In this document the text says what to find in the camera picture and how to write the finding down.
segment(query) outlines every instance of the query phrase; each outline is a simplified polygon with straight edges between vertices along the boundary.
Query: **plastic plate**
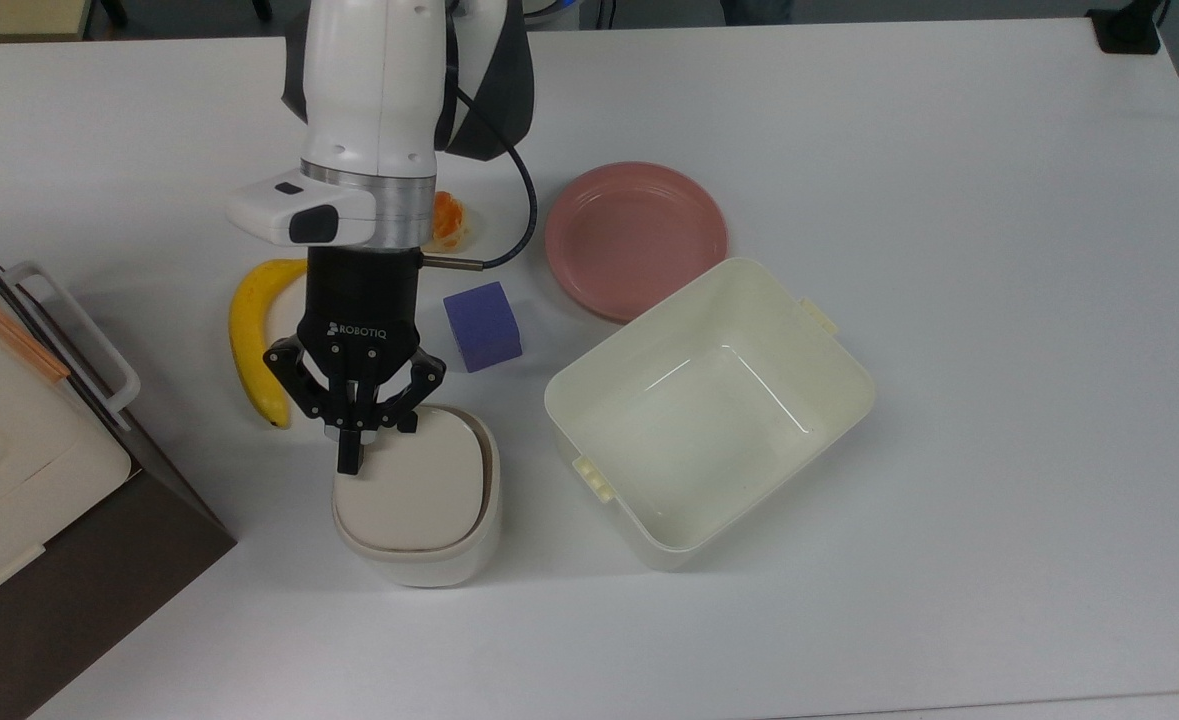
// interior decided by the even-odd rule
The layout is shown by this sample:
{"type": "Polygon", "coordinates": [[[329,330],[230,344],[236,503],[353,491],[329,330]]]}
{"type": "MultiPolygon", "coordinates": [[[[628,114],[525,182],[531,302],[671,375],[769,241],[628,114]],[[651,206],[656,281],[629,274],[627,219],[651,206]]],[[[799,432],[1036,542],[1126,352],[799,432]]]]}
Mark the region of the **plastic plate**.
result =
{"type": "Polygon", "coordinates": [[[553,275],[593,313],[627,323],[727,256],[727,224],[693,179],[650,163],[590,170],[544,231],[553,275]]]}

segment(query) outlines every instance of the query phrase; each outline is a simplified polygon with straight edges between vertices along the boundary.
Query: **container handle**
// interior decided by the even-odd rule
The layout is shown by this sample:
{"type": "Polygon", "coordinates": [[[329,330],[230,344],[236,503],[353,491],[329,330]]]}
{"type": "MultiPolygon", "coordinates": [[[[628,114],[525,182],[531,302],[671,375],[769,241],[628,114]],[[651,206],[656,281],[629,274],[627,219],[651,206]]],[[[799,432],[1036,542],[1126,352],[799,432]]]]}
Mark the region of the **container handle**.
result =
{"type": "Polygon", "coordinates": [[[100,331],[100,328],[95,326],[94,321],[91,319],[91,315],[87,315],[87,311],[83,310],[83,305],[78,305],[78,300],[73,299],[70,291],[64,290],[62,284],[55,282],[54,278],[51,278],[51,275],[46,275],[46,270],[44,270],[41,265],[26,260],[25,263],[9,266],[7,272],[4,272],[4,280],[7,280],[7,283],[13,288],[19,288],[19,284],[35,276],[46,280],[46,284],[50,284],[51,290],[54,290],[60,297],[60,300],[64,300],[64,304],[68,305],[70,310],[74,315],[74,318],[83,324],[83,329],[86,329],[92,341],[94,341],[95,344],[104,351],[105,356],[108,356],[108,359],[117,365],[118,372],[121,374],[121,388],[118,388],[117,392],[113,392],[113,395],[110,395],[108,397],[101,397],[103,394],[100,392],[100,388],[95,387],[95,383],[88,383],[88,387],[91,392],[95,395],[97,399],[101,402],[101,405],[105,407],[105,410],[108,410],[108,412],[120,411],[124,407],[127,407],[129,402],[136,399],[136,395],[140,392],[140,375],[136,374],[136,370],[127,364],[127,361],[124,359],[121,352],[118,352],[118,348],[113,346],[113,343],[108,342],[108,337],[105,337],[105,333],[100,331]]]}
{"type": "Polygon", "coordinates": [[[598,470],[598,465],[593,464],[593,461],[581,455],[574,462],[571,462],[571,465],[577,469],[577,473],[580,473],[580,477],[585,480],[585,483],[588,484],[599,501],[611,502],[615,500],[615,488],[612,488],[607,478],[602,477],[601,471],[598,470]]]}
{"type": "Polygon", "coordinates": [[[814,302],[808,300],[804,297],[804,299],[798,300],[798,304],[803,306],[803,310],[806,310],[808,315],[812,316],[814,321],[819,323],[819,325],[825,329],[825,332],[837,333],[837,325],[834,324],[834,321],[828,319],[828,315],[823,313],[821,309],[814,304],[814,302]]]}

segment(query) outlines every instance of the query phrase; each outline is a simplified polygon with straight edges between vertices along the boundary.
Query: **banana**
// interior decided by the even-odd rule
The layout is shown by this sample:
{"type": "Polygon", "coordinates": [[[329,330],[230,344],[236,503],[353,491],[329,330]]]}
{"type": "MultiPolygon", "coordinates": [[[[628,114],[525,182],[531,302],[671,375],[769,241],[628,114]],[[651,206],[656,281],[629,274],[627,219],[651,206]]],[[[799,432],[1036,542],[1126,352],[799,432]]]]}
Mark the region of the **banana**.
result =
{"type": "Polygon", "coordinates": [[[269,372],[265,352],[265,316],[283,290],[305,272],[305,260],[265,260],[251,269],[233,300],[229,302],[229,345],[246,399],[256,411],[277,428],[291,424],[291,407],[278,378],[269,372]]]}

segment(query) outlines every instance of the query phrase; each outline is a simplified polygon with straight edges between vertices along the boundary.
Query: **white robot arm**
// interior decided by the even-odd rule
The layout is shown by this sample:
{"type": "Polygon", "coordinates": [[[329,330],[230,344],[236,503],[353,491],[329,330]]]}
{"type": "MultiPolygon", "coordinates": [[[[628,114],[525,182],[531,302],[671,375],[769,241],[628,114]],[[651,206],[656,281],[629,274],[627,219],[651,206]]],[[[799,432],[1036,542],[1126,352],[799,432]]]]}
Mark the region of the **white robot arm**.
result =
{"type": "Polygon", "coordinates": [[[265,363],[337,437],[338,470],[356,474],[375,429],[411,432],[411,410],[446,372],[415,328],[434,152],[512,152],[531,126],[531,53],[519,0],[314,0],[304,42],[288,33],[286,45],[283,100],[309,124],[299,169],[233,193],[228,217],[275,245],[309,247],[304,318],[265,363]],[[378,401],[407,361],[411,384],[378,401]]]}

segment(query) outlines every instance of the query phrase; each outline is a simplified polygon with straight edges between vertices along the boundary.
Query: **purple cube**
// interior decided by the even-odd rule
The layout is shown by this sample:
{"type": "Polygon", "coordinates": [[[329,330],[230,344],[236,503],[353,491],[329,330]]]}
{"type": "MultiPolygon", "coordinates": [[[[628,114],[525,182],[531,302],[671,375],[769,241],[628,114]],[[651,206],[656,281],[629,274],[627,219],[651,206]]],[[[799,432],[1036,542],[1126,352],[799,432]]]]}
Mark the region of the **purple cube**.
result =
{"type": "Polygon", "coordinates": [[[501,283],[485,284],[442,300],[466,372],[509,361],[522,354],[518,321],[501,283]]]}

